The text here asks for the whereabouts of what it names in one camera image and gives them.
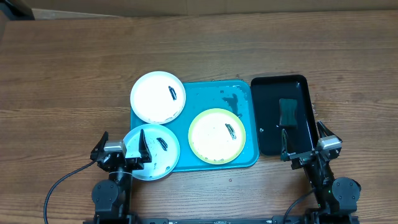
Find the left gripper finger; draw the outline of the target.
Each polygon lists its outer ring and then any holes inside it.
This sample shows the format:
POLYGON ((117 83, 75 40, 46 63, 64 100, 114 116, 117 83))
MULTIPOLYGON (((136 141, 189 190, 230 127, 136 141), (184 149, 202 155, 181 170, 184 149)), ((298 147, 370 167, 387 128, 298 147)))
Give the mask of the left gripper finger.
POLYGON ((150 163, 150 162, 152 162, 152 156, 151 156, 149 147, 147 145, 145 132, 144 132, 143 129, 140 130, 139 153, 141 155, 141 162, 142 163, 150 163))
POLYGON ((96 146, 91 151, 91 153, 100 153, 100 152, 104 151, 104 146, 105 146, 106 142, 108 141, 108 139, 109 139, 109 134, 107 131, 105 131, 104 134, 102 135, 101 139, 99 140, 99 142, 96 144, 96 146))

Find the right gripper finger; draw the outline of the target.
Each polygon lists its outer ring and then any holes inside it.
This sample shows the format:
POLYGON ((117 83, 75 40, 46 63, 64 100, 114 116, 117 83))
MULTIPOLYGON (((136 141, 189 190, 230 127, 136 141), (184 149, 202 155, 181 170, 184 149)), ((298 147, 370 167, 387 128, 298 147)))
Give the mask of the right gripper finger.
POLYGON ((294 153, 294 147, 289 140, 287 131, 285 129, 282 129, 282 149, 281 149, 280 159, 282 161, 289 161, 293 153, 294 153))
POLYGON ((317 129, 320 138, 325 138, 334 135, 334 133, 330 131, 321 121, 317 121, 317 129))

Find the light blue plate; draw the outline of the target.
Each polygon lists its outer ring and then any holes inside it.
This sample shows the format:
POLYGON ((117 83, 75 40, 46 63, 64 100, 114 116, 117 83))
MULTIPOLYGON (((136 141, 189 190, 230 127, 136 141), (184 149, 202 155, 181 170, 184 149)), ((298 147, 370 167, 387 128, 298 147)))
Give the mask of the light blue plate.
POLYGON ((140 156, 138 151, 140 131, 143 130, 152 162, 145 163, 143 170, 132 171, 139 180, 158 180, 168 176, 180 157, 179 141, 171 130, 159 124, 143 124, 127 133, 123 141, 126 146, 126 158, 140 156))

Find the dark green sponge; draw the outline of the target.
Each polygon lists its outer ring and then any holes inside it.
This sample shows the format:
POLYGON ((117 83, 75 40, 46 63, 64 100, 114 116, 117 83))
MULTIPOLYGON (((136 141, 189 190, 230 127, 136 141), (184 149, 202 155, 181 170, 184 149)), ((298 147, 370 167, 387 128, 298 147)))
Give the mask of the dark green sponge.
POLYGON ((297 100, 281 98, 279 100, 279 125, 284 128, 296 128, 297 100))

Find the yellow green plate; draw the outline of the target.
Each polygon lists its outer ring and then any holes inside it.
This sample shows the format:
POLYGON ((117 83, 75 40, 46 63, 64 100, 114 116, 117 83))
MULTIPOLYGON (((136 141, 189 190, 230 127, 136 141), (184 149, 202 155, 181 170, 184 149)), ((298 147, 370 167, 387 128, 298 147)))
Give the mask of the yellow green plate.
POLYGON ((222 165, 236 159, 246 143, 243 122, 232 112, 212 108, 198 114, 188 129, 188 144, 200 160, 222 165))

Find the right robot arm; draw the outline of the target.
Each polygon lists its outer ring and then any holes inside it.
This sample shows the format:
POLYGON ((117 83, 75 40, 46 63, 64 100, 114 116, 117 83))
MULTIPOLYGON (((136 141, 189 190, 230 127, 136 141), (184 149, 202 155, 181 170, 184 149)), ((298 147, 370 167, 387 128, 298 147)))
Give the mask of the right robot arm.
POLYGON ((340 155, 342 140, 321 121, 317 122, 317 128, 320 138, 316 147, 300 154, 289 152, 293 147, 287 131, 282 130, 280 159, 290 161, 293 170, 302 168, 312 188, 287 209, 282 222, 289 219, 289 213, 296 204, 314 194, 318 207, 306 209, 299 223, 357 223, 358 219, 351 214, 357 211, 361 186, 353 179, 334 177, 330 167, 330 161, 340 155))

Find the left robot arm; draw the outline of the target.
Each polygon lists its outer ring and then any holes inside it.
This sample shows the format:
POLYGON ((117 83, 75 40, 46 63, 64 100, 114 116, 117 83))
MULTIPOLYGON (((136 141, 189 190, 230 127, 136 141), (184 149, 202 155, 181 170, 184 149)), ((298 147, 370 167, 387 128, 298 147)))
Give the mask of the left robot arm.
POLYGON ((152 162, 143 130, 139 132, 139 142, 135 149, 140 155, 127 158, 124 141, 109 141, 108 133, 105 132, 91 151, 90 159, 109 173, 108 178, 98 182, 91 193, 95 204, 94 223, 142 222, 138 215, 131 212, 131 192, 132 172, 142 170, 144 164, 152 162))

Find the black plastic tray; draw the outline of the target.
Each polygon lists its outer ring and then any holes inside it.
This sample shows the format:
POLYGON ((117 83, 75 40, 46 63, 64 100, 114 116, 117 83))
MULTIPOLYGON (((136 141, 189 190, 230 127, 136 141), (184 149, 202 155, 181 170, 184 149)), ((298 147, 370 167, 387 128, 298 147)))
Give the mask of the black plastic tray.
POLYGON ((278 156, 282 149, 282 129, 287 131, 294 152, 311 151, 318 141, 307 79, 303 75, 257 77, 251 81, 259 150, 266 156, 278 156), (296 128, 279 125, 279 100, 297 100, 296 128))

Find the teal plastic tray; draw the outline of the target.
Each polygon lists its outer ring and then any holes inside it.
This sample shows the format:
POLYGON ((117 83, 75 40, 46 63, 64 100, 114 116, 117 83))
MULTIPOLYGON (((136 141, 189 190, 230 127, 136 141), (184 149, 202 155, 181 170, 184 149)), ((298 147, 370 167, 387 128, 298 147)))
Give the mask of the teal plastic tray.
POLYGON ((184 83, 187 100, 181 114, 166 123, 180 143, 180 159, 174 172, 220 170, 250 167, 259 158, 256 122, 250 86, 241 80, 220 80, 214 82, 184 83), (246 131, 243 151, 233 161, 213 165, 202 161, 190 149, 188 129, 193 119, 201 112, 221 108, 234 113, 242 121, 246 131))

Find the white plate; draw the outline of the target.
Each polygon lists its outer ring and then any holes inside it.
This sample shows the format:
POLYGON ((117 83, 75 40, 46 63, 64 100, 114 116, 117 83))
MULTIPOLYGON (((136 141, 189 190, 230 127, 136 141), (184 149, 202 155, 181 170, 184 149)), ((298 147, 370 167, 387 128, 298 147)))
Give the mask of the white plate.
POLYGON ((133 85, 130 104, 134 114, 146 123, 165 124, 183 111, 187 94, 182 82, 164 71, 149 72, 133 85))

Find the dark object in corner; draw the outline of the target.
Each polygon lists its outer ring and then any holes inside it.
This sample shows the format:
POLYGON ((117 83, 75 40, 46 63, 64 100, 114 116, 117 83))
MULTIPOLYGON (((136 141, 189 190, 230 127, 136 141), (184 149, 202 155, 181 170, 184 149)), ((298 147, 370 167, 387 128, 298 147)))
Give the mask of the dark object in corner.
POLYGON ((34 21, 32 9, 23 0, 1 0, 1 12, 11 21, 34 21))

